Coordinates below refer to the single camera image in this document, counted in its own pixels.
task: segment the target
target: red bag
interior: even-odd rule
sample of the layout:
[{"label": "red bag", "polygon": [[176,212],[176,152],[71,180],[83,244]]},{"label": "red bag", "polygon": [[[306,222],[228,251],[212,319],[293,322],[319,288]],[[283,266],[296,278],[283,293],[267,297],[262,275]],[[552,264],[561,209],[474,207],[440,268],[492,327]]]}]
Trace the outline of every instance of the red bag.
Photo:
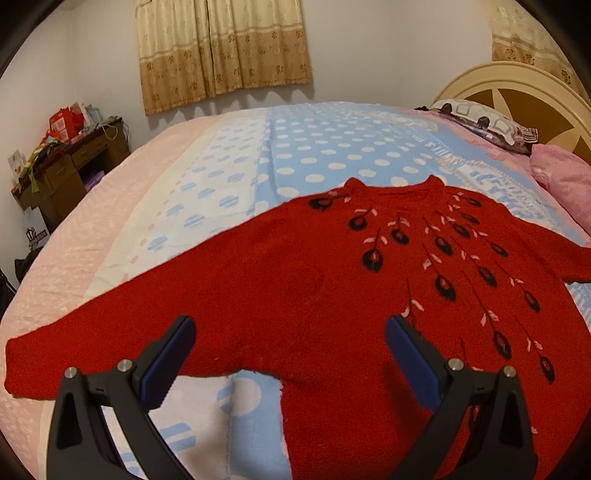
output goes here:
[{"label": "red bag", "polygon": [[74,113],[71,108],[62,108],[49,119],[49,127],[59,133],[62,141],[67,142],[84,128],[84,115]]}]

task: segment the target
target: pink pillow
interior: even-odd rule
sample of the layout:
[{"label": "pink pillow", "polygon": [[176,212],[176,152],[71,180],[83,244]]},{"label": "pink pillow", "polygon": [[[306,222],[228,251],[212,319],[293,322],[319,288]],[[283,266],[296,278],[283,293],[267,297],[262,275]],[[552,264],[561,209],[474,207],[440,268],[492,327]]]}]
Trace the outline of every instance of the pink pillow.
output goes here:
[{"label": "pink pillow", "polygon": [[591,166],[556,145],[534,145],[531,170],[536,181],[591,235]]}]

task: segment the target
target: blue gripper pad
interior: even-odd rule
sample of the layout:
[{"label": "blue gripper pad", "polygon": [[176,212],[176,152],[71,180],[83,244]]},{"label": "blue gripper pad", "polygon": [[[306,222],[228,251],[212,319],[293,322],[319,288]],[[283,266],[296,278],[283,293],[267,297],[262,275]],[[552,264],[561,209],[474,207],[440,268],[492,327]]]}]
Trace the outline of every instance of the blue gripper pad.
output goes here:
[{"label": "blue gripper pad", "polygon": [[191,317],[179,317],[160,340],[150,343],[139,356],[134,384],[146,411],[162,405],[195,344],[196,330]]},{"label": "blue gripper pad", "polygon": [[389,318],[386,322],[386,343],[418,404],[435,414],[441,405],[439,379],[397,317]]}]

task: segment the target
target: wooden headboard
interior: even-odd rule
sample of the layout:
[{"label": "wooden headboard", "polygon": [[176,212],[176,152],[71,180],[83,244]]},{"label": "wooden headboard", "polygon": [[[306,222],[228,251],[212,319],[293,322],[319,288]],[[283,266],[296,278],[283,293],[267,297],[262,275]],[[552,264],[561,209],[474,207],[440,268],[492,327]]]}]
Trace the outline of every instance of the wooden headboard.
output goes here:
[{"label": "wooden headboard", "polygon": [[568,85],[536,67],[514,61],[480,65],[438,95],[493,107],[525,127],[540,143],[559,145],[591,164],[591,107]]}]

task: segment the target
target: curtain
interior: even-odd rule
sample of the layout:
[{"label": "curtain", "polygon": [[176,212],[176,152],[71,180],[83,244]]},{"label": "curtain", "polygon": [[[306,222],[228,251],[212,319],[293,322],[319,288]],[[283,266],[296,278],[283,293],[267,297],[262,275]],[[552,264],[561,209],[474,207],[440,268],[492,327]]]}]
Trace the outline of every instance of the curtain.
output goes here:
[{"label": "curtain", "polygon": [[492,60],[535,65],[591,103],[574,68],[548,31],[515,0],[486,0],[492,29]]},{"label": "curtain", "polygon": [[146,115],[311,81],[299,0],[135,0]]}]

